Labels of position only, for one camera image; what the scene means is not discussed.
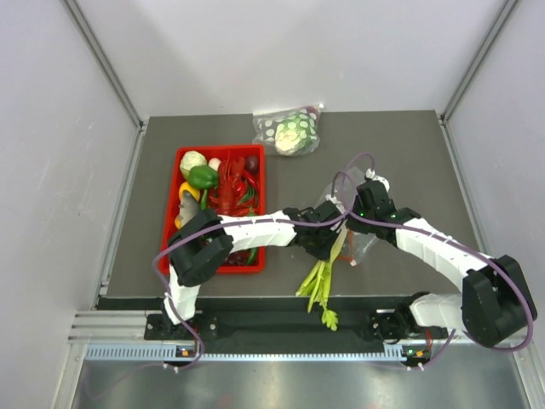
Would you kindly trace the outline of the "fake grey fish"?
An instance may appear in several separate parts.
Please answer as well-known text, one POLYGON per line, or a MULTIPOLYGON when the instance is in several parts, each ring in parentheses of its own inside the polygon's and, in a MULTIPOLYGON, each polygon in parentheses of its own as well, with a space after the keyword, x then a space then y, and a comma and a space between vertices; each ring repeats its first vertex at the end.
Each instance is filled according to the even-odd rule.
POLYGON ((199 202, 188 192, 183 191, 179 204, 178 215, 175 218, 175 226, 181 229, 200 211, 199 202))

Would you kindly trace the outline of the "fake celery stalk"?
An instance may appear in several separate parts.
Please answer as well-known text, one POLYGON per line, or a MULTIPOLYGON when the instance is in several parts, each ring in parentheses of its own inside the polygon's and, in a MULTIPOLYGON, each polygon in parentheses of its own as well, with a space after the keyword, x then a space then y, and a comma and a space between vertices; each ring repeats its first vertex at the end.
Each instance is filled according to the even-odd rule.
POLYGON ((315 305, 322 309, 321 322, 331 331, 338 329, 338 315, 328 306, 333 276, 333 265, 341 254, 347 237, 347 229, 342 228, 324 261, 318 260, 307 277, 301 282, 295 295, 308 296, 307 313, 310 314, 315 305))

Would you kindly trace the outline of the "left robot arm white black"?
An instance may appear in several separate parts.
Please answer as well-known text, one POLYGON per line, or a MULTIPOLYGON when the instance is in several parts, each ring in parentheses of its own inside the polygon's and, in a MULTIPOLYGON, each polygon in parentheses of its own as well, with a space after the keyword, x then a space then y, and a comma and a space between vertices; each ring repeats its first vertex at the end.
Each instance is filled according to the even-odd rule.
POLYGON ((332 199, 316 208, 285 208, 264 216, 198 211, 158 256, 169 261, 163 327, 178 338, 191 332, 200 285, 211 280, 232 253, 294 245, 324 260, 340 233, 343 216, 344 209, 332 199))

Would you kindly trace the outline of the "fake green cucumber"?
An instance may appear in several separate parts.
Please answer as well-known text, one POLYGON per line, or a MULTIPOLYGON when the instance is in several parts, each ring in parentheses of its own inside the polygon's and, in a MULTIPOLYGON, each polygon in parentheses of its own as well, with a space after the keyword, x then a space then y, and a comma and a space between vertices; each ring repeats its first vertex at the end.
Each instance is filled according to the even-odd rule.
POLYGON ((252 248, 249 252, 249 255, 248 255, 248 259, 246 261, 246 265, 247 266, 250 266, 252 265, 254 262, 255 262, 255 258, 256 258, 256 255, 257 255, 257 252, 258 252, 258 249, 257 248, 252 248))

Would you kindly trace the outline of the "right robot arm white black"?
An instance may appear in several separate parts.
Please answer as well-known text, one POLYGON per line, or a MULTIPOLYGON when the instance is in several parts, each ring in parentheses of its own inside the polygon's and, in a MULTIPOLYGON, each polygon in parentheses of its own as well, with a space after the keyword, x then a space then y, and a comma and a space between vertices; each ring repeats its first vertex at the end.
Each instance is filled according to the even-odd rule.
POLYGON ((457 288, 450 296, 424 291, 406 298, 396 312, 398 328, 407 337, 435 326, 463 331, 490 349, 520 330, 526 331, 524 344, 531 340, 536 306, 522 268, 511 256, 494 258, 475 251, 413 210, 396 208, 387 184, 379 179, 357 187, 347 227, 418 258, 457 288))

